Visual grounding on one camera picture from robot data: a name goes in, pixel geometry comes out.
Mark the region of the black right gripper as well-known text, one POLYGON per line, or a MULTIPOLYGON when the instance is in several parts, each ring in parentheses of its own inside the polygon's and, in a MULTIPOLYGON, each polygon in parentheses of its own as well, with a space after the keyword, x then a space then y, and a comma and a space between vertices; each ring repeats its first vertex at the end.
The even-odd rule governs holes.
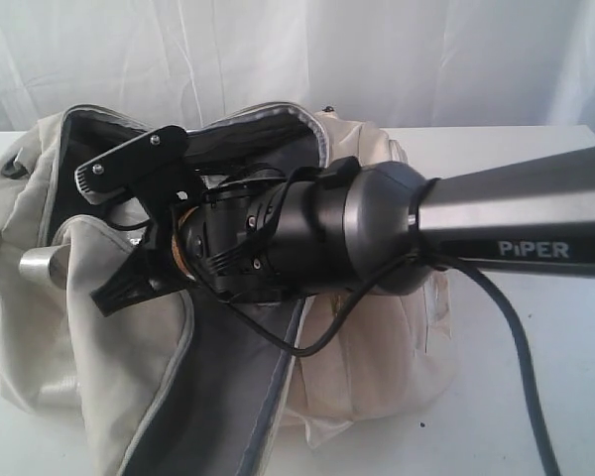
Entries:
POLYGON ((176 263, 178 209, 202 198, 207 186, 202 176, 185 165, 160 169, 131 189, 148 213, 141 244, 90 297, 104 316, 126 307, 196 287, 195 276, 176 263))

